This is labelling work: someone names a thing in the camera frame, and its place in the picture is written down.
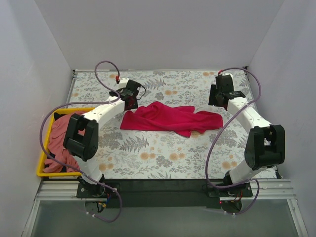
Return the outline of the magenta t shirt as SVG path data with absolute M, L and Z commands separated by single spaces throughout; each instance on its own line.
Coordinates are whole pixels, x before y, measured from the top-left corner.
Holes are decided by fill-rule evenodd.
M 173 131 L 189 138 L 193 131 L 201 134 L 208 130 L 218 130 L 224 125 L 220 114 L 208 111 L 195 112 L 194 106 L 170 107 L 161 102 L 153 102 L 128 111 L 123 116 L 120 129 L 136 131 Z

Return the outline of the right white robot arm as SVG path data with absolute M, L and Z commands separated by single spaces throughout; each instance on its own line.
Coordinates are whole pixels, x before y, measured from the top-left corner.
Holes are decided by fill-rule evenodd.
M 265 120 L 253 107 L 241 91 L 234 90 L 230 74 L 220 72 L 211 86 L 209 105 L 222 107 L 232 117 L 229 122 L 237 120 L 248 134 L 245 145 L 244 160 L 234 169 L 228 171 L 223 184 L 229 196 L 241 191 L 241 185 L 248 182 L 261 171 L 284 163 L 285 130 L 281 125 L 273 125 Z

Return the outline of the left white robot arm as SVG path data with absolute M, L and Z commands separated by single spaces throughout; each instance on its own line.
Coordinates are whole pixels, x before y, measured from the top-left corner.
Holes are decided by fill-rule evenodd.
M 70 117 L 63 145 L 77 161 L 82 179 L 89 183 L 88 191 L 93 197 L 101 197 L 105 191 L 105 185 L 100 182 L 102 172 L 94 157 L 98 150 L 99 131 L 113 117 L 138 108 L 137 96 L 142 87 L 136 81 L 122 78 L 118 90 L 111 91 L 105 102 L 87 113 Z

